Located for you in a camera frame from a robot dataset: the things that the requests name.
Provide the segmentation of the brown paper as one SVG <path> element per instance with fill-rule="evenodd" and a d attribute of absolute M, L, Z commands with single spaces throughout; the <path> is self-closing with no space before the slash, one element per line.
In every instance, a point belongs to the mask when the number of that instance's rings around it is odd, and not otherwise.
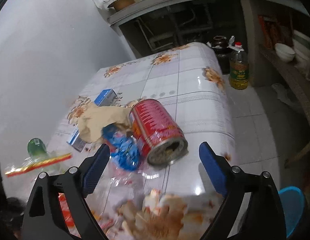
<path fill-rule="evenodd" d="M 97 106 L 91 102 L 79 117 L 77 127 L 79 136 L 87 143 L 98 141 L 102 137 L 102 128 L 115 124 L 126 130 L 130 128 L 131 108 L 120 106 Z"/>

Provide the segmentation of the cooking oil bottle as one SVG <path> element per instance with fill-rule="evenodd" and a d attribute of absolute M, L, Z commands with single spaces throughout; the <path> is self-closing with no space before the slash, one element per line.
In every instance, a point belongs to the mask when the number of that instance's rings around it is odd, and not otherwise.
<path fill-rule="evenodd" d="M 229 83 L 237 90 L 244 90 L 248 86 L 249 63 L 248 56 L 241 42 L 235 42 L 230 55 Z"/>

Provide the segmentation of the lower shelf board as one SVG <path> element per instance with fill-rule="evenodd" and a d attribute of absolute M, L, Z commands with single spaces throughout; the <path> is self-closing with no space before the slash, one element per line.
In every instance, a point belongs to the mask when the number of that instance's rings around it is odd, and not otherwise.
<path fill-rule="evenodd" d="M 301 104 L 310 126 L 310 81 L 307 81 L 293 64 L 283 62 L 274 51 L 259 44 L 259 52 L 286 81 Z"/>

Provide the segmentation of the green plastic drink bottle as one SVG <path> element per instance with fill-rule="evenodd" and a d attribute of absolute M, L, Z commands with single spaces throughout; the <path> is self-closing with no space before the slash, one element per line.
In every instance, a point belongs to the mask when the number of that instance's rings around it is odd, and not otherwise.
<path fill-rule="evenodd" d="M 60 168 L 54 160 L 54 154 L 48 153 L 45 144 L 39 138 L 30 139 L 27 144 L 29 164 L 34 171 L 44 171 L 49 174 L 56 174 Z"/>

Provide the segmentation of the red tin can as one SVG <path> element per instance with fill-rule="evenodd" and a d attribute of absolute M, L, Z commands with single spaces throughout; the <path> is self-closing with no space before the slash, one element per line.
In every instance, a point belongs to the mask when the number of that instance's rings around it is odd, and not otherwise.
<path fill-rule="evenodd" d="M 187 154 L 183 131 L 159 101 L 139 101 L 132 107 L 129 121 L 137 148 L 149 165 L 171 165 Z"/>

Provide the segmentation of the red snack bag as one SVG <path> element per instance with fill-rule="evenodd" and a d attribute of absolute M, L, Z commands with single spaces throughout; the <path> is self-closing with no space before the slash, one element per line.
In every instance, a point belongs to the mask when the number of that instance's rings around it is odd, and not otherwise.
<path fill-rule="evenodd" d="M 23 213 L 39 173 L 44 172 L 49 175 L 63 173 L 66 170 L 63 162 L 71 158 L 71 153 L 40 154 L 28 157 L 22 165 L 11 165 L 4 170 L 5 177 L 11 181 L 15 190 L 15 196 L 8 198 L 8 210 L 4 217 L 9 229 L 15 233 L 21 231 Z"/>

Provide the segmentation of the stack of white bowls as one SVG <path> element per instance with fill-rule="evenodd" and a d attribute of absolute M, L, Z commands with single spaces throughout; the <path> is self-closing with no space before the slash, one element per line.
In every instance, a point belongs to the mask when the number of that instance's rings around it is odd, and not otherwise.
<path fill-rule="evenodd" d="M 299 63 L 310 62 L 310 37 L 294 30 L 292 36 L 292 42 L 295 51 L 295 58 Z"/>

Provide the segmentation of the copper basin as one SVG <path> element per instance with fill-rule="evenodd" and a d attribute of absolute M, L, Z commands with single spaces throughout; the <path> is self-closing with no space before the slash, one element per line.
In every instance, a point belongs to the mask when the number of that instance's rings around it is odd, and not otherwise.
<path fill-rule="evenodd" d="M 139 1 L 140 0 L 115 0 L 110 5 L 108 5 L 108 9 L 113 8 L 116 12 L 118 12 Z"/>

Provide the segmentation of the blue wrapper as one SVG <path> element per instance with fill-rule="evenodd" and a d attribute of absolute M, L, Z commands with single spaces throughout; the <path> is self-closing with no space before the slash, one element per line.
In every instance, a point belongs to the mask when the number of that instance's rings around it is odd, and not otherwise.
<path fill-rule="evenodd" d="M 126 171 L 136 171 L 141 164 L 141 154 L 132 137 L 122 132 L 115 124 L 102 128 L 103 138 L 110 143 L 111 158 L 116 165 Z"/>

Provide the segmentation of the blue plastic trash basket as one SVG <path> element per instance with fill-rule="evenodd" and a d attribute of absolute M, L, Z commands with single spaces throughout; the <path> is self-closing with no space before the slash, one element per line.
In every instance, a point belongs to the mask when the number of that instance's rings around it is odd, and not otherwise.
<path fill-rule="evenodd" d="M 307 201 L 302 190 L 295 186 L 285 187 L 278 193 L 284 211 L 286 239 L 291 239 L 303 220 Z"/>

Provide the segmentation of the blue white toothpaste box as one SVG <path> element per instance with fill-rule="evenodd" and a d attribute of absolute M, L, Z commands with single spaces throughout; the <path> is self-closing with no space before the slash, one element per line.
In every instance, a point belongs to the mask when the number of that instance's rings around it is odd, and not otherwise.
<path fill-rule="evenodd" d="M 98 141 L 102 126 L 111 123 L 109 117 L 102 115 L 111 113 L 116 99 L 113 89 L 104 89 L 95 97 L 79 95 L 66 116 L 70 127 L 67 144 L 82 152 L 87 144 Z"/>

